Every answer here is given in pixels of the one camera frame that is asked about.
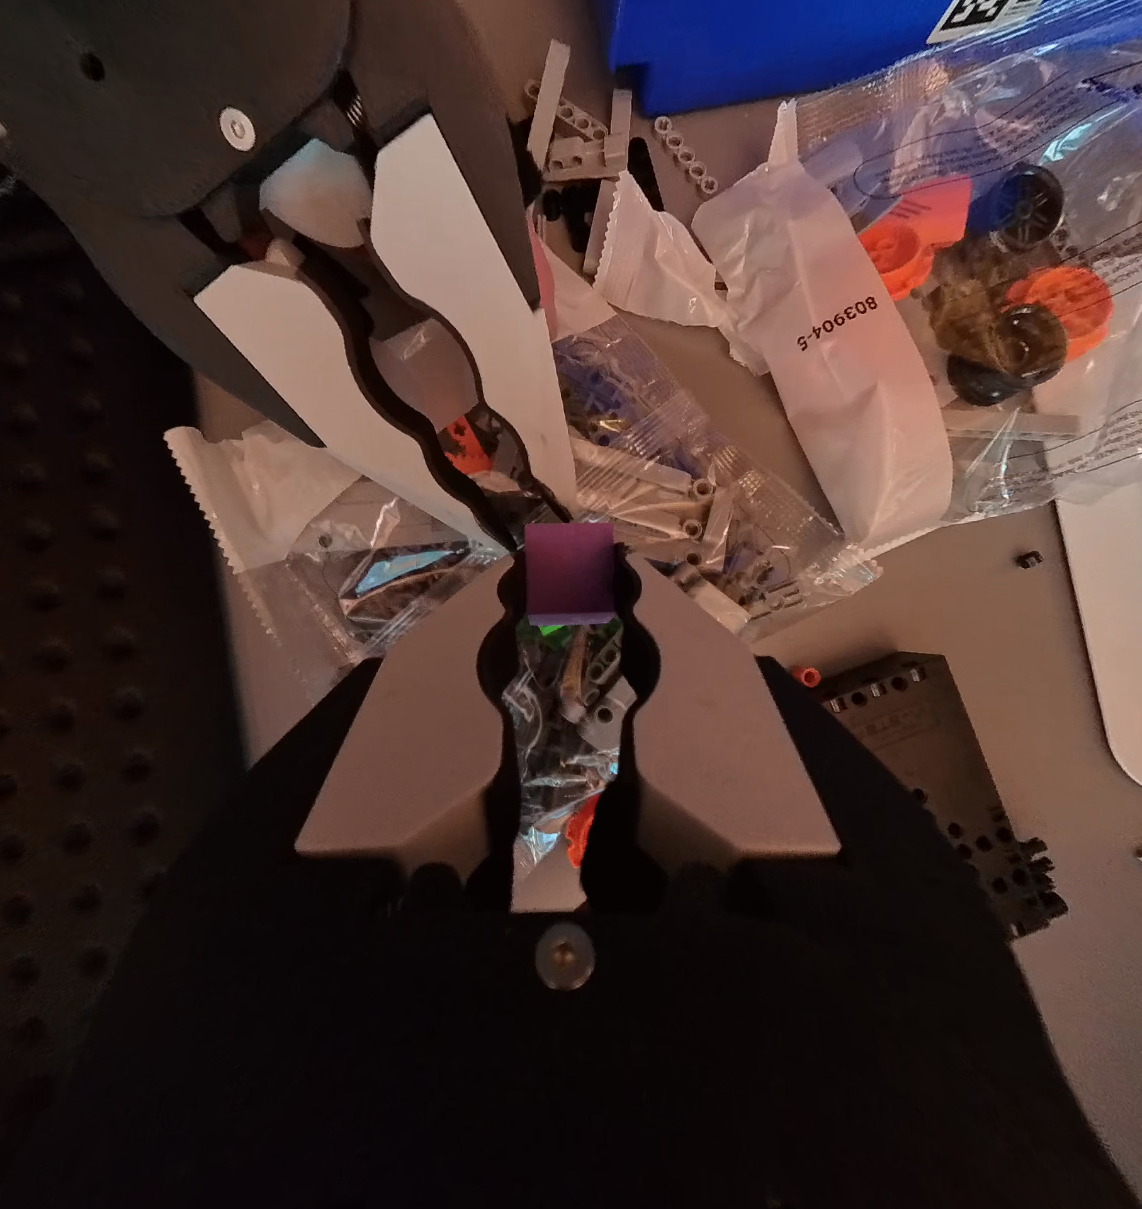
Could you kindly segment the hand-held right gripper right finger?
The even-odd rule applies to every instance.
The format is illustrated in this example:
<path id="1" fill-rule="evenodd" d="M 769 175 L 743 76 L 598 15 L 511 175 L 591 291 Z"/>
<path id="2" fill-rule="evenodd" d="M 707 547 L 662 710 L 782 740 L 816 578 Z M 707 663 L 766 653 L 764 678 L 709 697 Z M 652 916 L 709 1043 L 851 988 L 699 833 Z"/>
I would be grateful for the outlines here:
<path id="1" fill-rule="evenodd" d="M 645 559 L 616 560 L 624 715 L 601 798 L 601 890 L 663 891 L 688 867 L 839 855 L 759 660 Z"/>

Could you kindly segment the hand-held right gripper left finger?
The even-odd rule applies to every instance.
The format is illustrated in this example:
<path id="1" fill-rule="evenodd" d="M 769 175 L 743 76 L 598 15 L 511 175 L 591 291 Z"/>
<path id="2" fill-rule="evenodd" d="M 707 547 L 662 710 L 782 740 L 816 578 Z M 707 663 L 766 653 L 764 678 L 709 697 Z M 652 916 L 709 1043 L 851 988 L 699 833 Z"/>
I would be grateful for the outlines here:
<path id="1" fill-rule="evenodd" d="M 490 567 L 391 647 L 299 831 L 301 857 L 515 875 L 518 759 L 480 658 L 503 625 L 489 674 L 511 683 L 524 585 L 521 567 Z"/>

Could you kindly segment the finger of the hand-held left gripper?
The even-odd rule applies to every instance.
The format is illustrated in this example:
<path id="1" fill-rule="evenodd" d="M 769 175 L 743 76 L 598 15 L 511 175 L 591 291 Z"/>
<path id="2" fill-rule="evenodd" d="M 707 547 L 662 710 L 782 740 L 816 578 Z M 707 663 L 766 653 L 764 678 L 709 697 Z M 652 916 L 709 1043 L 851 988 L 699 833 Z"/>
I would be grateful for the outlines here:
<path id="1" fill-rule="evenodd" d="M 376 157 L 369 247 L 399 294 L 459 342 L 536 490 L 573 521 L 577 466 L 546 311 L 524 296 L 431 113 Z"/>
<path id="2" fill-rule="evenodd" d="M 304 273 L 273 263 L 228 268 L 195 304 L 338 462 L 476 542 L 520 547 L 428 417 L 391 392 L 360 307 L 340 314 Z"/>

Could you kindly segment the small clear parts bag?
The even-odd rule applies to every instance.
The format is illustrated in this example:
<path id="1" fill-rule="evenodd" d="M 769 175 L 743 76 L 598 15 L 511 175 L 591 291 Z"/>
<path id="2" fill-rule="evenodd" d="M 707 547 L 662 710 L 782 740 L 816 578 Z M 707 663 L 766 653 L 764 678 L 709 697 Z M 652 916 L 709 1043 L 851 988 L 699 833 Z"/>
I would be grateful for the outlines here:
<path id="1" fill-rule="evenodd" d="M 505 692 L 520 762 L 513 911 L 573 913 L 596 811 L 619 774 L 635 691 L 621 671 L 622 622 L 520 624 L 520 673 Z"/>

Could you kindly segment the purple foam cube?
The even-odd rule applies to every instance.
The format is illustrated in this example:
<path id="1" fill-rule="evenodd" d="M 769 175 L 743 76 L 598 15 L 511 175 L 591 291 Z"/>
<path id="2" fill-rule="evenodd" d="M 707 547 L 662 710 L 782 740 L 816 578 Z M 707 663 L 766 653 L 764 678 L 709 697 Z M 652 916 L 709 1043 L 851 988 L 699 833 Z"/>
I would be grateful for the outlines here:
<path id="1" fill-rule="evenodd" d="M 617 616 L 616 536 L 609 523 L 528 524 L 526 607 L 534 614 L 595 611 L 601 624 Z"/>

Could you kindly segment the white label wheels bag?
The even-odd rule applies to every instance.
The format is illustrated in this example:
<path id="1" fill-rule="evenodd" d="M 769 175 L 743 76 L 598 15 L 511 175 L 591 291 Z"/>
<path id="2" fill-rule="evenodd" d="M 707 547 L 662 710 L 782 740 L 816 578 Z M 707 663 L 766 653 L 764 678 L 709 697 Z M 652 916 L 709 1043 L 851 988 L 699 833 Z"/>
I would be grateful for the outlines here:
<path id="1" fill-rule="evenodd" d="M 694 231 L 861 550 L 1142 479 L 1142 9 L 790 102 Z"/>

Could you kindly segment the grey desk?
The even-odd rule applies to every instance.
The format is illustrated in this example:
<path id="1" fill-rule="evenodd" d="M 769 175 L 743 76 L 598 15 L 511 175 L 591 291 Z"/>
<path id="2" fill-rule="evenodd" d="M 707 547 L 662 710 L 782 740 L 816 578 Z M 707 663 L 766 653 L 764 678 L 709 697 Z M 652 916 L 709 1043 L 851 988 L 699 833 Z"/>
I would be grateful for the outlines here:
<path id="1" fill-rule="evenodd" d="M 766 159 L 779 102 L 675 120 L 720 185 Z M 631 320 L 715 428 L 826 513 L 769 379 L 712 328 Z M 221 554 L 247 764 L 312 702 Z M 949 660 L 1014 824 L 1042 838 L 1069 914 L 1017 945 L 1069 1081 L 1142 1201 L 1142 787 L 1110 754 L 1053 508 L 937 531 L 878 559 L 857 596 L 759 647 L 847 671 L 892 652 Z"/>

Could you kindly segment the grey perforated beam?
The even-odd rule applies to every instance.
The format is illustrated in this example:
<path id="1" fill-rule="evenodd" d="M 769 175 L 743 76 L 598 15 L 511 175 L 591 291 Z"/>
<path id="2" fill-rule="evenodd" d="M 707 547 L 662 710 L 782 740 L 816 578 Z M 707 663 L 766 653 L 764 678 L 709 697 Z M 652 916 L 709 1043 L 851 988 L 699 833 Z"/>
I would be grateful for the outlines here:
<path id="1" fill-rule="evenodd" d="M 560 110 L 570 54 L 572 51 L 569 45 L 559 40 L 551 41 L 546 67 L 539 82 L 539 92 L 536 95 L 531 133 L 528 138 L 528 156 L 533 160 L 541 183 L 546 178 L 549 146 L 554 138 L 555 116 Z"/>

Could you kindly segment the clear bag of grey beams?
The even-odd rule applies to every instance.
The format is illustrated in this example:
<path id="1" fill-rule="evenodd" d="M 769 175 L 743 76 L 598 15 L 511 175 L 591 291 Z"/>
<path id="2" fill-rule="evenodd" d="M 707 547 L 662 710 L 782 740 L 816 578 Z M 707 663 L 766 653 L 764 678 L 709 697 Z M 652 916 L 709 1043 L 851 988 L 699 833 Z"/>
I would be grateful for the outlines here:
<path id="1" fill-rule="evenodd" d="M 751 647 L 857 596 L 880 567 L 781 477 L 715 430 L 624 320 L 554 345 L 580 510 L 613 523 Z"/>

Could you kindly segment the black studded baseplate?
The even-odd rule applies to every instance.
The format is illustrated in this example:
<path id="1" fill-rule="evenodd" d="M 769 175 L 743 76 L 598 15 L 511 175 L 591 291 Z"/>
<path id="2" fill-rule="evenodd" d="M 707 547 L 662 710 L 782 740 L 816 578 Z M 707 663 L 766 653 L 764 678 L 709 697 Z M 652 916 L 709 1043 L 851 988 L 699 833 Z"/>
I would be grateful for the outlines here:
<path id="1" fill-rule="evenodd" d="M 244 769 L 197 377 L 0 165 L 0 1185 Z"/>

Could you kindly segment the blue plastic bin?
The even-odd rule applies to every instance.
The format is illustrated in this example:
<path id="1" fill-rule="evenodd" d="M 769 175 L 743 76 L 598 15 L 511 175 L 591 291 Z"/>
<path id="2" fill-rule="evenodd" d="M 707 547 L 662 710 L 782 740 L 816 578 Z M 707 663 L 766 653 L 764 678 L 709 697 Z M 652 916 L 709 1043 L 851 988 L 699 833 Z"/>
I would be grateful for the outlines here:
<path id="1" fill-rule="evenodd" d="M 812 95 L 901 63 L 983 64 L 1142 38 L 1142 4 L 595 2 L 608 67 L 650 116 Z"/>

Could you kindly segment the white book stand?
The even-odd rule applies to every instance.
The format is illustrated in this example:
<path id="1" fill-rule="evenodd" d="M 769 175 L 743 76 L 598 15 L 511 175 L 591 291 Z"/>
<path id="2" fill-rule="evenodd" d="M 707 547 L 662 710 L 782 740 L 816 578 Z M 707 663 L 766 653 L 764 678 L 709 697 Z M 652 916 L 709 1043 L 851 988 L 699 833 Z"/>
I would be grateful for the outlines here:
<path id="1" fill-rule="evenodd" d="M 1058 518 L 1107 745 L 1142 787 L 1142 482 Z"/>

